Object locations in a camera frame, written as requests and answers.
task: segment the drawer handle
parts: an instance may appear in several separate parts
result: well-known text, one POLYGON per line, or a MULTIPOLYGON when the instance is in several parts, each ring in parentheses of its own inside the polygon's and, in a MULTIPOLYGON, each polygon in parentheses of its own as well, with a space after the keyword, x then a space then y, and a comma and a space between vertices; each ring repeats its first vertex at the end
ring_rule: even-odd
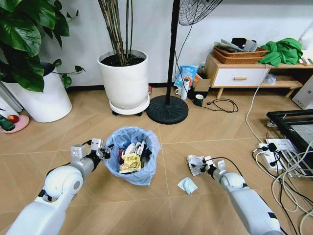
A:
POLYGON ((246 80, 246 77, 234 77, 235 81, 244 81, 246 80))

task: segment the wooden cabinet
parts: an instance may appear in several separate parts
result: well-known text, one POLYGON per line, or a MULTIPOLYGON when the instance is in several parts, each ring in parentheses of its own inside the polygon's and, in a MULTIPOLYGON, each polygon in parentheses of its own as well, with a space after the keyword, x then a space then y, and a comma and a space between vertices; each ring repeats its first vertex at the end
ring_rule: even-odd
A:
POLYGON ((302 87, 302 83, 288 74, 289 69, 295 74, 295 69, 310 70, 313 74, 313 65, 286 65, 280 64, 277 68, 271 65, 252 64, 252 65, 229 65, 220 63, 213 55, 208 55, 206 60, 206 75, 211 79, 212 88, 220 88, 217 98, 220 98, 224 88, 227 87, 258 87, 268 72, 283 71, 282 74, 276 74, 276 84, 271 85, 262 83, 261 88, 289 88, 287 97, 296 88, 302 87))

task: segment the stand fan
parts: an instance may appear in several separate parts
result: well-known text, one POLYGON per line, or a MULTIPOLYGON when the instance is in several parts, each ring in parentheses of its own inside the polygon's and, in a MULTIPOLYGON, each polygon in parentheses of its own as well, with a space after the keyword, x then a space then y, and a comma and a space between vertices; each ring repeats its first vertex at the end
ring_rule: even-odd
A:
POLYGON ((188 106, 182 99, 171 96, 172 74, 175 56, 178 21, 181 25, 193 25, 210 14, 222 0, 174 0, 172 11, 172 35, 166 95, 150 100, 147 115, 161 124, 176 124, 188 116, 188 106))

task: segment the trash can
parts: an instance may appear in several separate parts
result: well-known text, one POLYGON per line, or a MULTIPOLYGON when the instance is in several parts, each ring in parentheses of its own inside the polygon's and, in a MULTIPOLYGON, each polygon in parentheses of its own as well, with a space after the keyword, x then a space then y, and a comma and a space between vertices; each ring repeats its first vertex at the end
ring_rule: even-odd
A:
POLYGON ((155 133, 151 130, 143 130, 136 126, 122 127, 116 130, 113 134, 108 137, 106 146, 114 144, 111 151, 110 159, 104 160, 106 168, 115 176, 120 177, 134 185, 150 185, 152 177, 154 176, 157 169, 157 154, 160 150, 160 143, 155 133), (131 174, 120 174, 119 173, 119 149, 126 149, 131 143, 137 143, 145 141, 147 151, 150 151, 147 162, 144 167, 138 172, 131 174))

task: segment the white drawer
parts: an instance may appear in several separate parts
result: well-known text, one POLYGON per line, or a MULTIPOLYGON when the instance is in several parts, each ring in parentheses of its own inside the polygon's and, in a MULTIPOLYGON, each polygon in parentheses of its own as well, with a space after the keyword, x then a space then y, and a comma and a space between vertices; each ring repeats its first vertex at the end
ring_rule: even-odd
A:
POLYGON ((219 69, 213 87, 257 87, 266 69, 219 69))

